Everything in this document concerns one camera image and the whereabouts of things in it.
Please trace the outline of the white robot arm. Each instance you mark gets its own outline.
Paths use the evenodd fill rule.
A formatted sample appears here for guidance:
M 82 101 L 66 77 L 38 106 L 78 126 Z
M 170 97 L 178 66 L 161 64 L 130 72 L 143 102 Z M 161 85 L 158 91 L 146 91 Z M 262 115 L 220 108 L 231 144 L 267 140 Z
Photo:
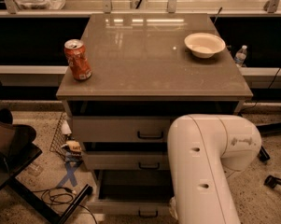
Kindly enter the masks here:
M 260 152 L 249 120 L 231 115 L 186 115 L 168 133 L 168 158 L 179 224 L 240 224 L 228 179 Z

